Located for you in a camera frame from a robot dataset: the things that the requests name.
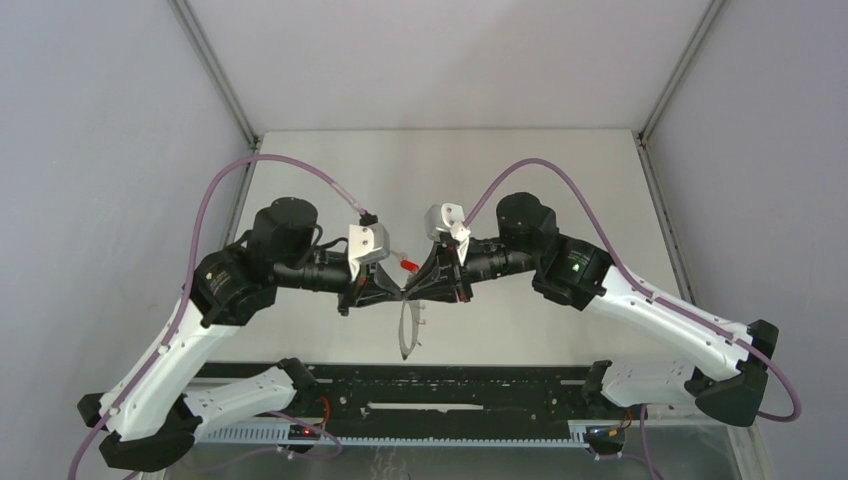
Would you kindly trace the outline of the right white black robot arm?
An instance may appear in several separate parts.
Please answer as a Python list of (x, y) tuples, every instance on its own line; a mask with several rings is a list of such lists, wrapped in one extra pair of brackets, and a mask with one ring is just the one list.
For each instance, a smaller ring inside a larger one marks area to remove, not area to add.
[(498, 234), (476, 239), (454, 204), (436, 205), (427, 218), (433, 248), (406, 282), (407, 300), (467, 302), (475, 283), (530, 273), (546, 300), (621, 321), (673, 352), (668, 361), (601, 360), (581, 392), (585, 411), (606, 418), (619, 407), (691, 404), (727, 425), (749, 427), (761, 416), (778, 328), (699, 310), (651, 291), (605, 250), (563, 235), (555, 212), (527, 192), (496, 208)]

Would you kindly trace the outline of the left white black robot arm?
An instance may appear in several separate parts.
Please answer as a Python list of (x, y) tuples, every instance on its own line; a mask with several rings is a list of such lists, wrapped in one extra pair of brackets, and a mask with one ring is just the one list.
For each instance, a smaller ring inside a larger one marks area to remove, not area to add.
[(360, 305), (366, 289), (380, 300), (400, 291), (379, 271), (389, 235), (371, 214), (349, 228), (342, 252), (323, 243), (316, 208), (285, 197), (259, 210), (240, 240), (207, 255), (144, 359), (111, 391), (78, 404), (84, 422), (105, 436), (99, 450), (115, 469), (156, 472), (181, 459), (198, 439), (258, 414), (304, 416), (319, 387), (298, 359), (285, 358), (253, 377), (189, 392), (210, 355), (270, 306), (282, 288), (334, 293), (339, 310)]

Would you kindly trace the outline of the metal disc keyring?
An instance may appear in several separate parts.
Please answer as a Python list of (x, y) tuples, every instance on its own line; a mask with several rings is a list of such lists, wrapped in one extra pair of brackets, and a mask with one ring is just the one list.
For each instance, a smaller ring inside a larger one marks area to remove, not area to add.
[(426, 309), (420, 300), (402, 302), (398, 323), (398, 346), (402, 361), (407, 361), (413, 352), (421, 346), (420, 330), (426, 324), (422, 313)]

